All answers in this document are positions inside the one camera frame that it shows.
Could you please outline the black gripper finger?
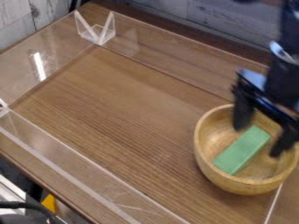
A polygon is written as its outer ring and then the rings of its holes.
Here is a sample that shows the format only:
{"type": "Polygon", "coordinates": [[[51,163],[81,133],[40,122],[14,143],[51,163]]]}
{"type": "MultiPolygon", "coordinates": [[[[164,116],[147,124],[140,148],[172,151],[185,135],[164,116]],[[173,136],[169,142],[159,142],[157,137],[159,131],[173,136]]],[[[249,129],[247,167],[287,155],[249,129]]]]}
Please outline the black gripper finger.
{"type": "Polygon", "coordinates": [[[233,95],[232,126],[235,131],[240,131],[249,125],[255,109],[251,100],[240,90],[236,90],[233,95]]]}
{"type": "Polygon", "coordinates": [[[280,122],[281,133],[269,151],[269,156],[277,158],[284,151],[288,151],[299,141],[299,121],[280,122]]]}

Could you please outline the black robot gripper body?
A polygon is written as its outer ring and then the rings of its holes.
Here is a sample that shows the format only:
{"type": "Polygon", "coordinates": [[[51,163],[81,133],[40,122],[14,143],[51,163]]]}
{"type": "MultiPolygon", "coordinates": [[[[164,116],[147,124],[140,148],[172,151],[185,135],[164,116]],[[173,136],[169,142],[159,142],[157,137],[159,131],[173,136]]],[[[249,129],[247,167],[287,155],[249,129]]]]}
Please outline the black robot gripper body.
{"type": "Polygon", "coordinates": [[[241,68],[232,94],[240,90],[259,110],[276,123],[299,121],[299,55],[269,42],[272,60],[265,74],[241,68]]]}

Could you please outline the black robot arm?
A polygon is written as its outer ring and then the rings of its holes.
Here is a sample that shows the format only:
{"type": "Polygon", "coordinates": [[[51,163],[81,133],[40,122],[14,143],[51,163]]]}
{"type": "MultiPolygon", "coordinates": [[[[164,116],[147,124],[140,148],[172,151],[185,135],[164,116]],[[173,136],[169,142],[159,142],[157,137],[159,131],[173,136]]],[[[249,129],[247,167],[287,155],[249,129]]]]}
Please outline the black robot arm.
{"type": "Polygon", "coordinates": [[[299,142],[299,0],[281,0],[280,34],[269,42],[271,63],[265,75],[247,69],[236,71],[232,86],[232,127],[243,130],[257,109],[280,127],[269,151],[277,158],[299,142]]]}

